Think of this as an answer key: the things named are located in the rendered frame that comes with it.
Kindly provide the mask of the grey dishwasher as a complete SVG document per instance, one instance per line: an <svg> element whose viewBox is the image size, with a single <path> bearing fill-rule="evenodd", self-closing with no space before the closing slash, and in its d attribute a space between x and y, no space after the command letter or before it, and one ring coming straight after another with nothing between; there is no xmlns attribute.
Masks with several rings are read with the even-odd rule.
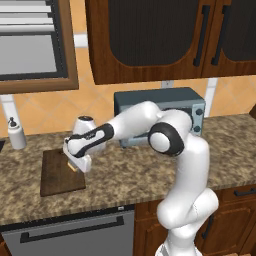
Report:
<svg viewBox="0 0 256 256"><path fill-rule="evenodd" d="M12 256L132 256L133 205L0 225Z"/></svg>

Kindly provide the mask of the brown wood base cupboard door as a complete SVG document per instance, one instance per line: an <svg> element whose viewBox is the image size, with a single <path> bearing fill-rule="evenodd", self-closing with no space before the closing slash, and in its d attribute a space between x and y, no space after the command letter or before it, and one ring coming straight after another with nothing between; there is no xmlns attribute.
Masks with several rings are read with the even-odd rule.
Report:
<svg viewBox="0 0 256 256"><path fill-rule="evenodd" d="M160 200L138 203L135 206L133 256L155 256L168 231L157 219Z"/></svg>
<svg viewBox="0 0 256 256"><path fill-rule="evenodd" d="M222 204L214 213L214 221L207 238L209 218L197 232L195 245L203 256L224 256L239 253L256 222L256 199Z"/></svg>

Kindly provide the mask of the wide dark wood cupboard door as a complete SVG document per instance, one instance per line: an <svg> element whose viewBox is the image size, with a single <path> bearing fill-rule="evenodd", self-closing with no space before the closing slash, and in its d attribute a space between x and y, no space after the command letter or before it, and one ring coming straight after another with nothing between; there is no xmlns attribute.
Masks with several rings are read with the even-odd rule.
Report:
<svg viewBox="0 0 256 256"><path fill-rule="evenodd" d="M216 0L85 0L97 85L199 78ZM203 15L210 13L195 67Z"/></svg>

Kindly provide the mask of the brown wood drawer front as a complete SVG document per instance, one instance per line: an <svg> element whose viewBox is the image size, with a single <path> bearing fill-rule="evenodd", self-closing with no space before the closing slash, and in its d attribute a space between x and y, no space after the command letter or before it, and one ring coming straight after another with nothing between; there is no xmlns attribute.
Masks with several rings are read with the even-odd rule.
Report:
<svg viewBox="0 0 256 256"><path fill-rule="evenodd" d="M256 199L256 194L241 196L241 197L236 197L234 195L234 190L248 191L251 188L256 188L256 185L246 185L246 186L222 189L219 191L219 199L222 203L234 203L234 202L239 202L239 201Z"/></svg>

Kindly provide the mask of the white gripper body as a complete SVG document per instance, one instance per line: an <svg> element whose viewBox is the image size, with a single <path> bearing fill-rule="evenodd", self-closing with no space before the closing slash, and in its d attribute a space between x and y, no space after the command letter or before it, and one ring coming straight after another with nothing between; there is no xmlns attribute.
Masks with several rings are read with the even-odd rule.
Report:
<svg viewBox="0 0 256 256"><path fill-rule="evenodd" d="M66 146L63 147L63 152L67 156L68 162L70 162L73 166L75 166L78 169L78 171L87 173L91 170L92 160L89 155L85 155L81 158L76 158L68 152L68 149Z"/></svg>

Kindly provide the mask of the wood-framed window with blinds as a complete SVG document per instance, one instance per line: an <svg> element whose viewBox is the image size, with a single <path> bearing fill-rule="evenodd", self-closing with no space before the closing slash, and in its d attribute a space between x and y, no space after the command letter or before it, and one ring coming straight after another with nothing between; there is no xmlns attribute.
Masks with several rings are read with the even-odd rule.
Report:
<svg viewBox="0 0 256 256"><path fill-rule="evenodd" d="M79 88L69 0L0 0L0 94Z"/></svg>

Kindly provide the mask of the dark brown cutting board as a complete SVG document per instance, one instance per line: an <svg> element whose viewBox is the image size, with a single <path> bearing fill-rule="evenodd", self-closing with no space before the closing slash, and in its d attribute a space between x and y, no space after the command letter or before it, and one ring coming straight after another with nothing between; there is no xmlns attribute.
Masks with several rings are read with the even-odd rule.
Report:
<svg viewBox="0 0 256 256"><path fill-rule="evenodd" d="M82 172L74 172L68 166L68 158L61 149L43 152L40 195L52 196L85 189Z"/></svg>

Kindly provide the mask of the narrow dark wood cupboard door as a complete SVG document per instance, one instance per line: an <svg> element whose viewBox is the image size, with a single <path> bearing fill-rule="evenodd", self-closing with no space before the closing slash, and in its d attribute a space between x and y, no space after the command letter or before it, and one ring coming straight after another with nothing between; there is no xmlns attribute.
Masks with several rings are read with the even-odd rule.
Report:
<svg viewBox="0 0 256 256"><path fill-rule="evenodd" d="M223 5L231 5L217 66L211 64L222 25ZM216 0L202 77L256 75L256 0Z"/></svg>

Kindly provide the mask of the blue-grey toaster oven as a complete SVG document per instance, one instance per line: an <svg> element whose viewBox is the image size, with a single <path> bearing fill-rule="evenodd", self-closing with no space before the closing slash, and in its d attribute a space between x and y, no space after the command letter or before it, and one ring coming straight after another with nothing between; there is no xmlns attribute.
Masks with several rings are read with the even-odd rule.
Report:
<svg viewBox="0 0 256 256"><path fill-rule="evenodd" d="M189 87L152 90L121 91L114 94L114 115L144 101L154 102L162 111L179 109L192 119L191 132L201 135L205 100Z"/></svg>

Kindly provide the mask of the white soap dispenser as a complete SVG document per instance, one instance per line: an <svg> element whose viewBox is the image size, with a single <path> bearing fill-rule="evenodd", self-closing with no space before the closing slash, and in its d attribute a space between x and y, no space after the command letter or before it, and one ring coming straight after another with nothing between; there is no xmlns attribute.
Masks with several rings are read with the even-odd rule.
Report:
<svg viewBox="0 0 256 256"><path fill-rule="evenodd" d="M26 138L23 128L14 120L13 117L8 121L8 136L12 147L20 150L26 147Z"/></svg>

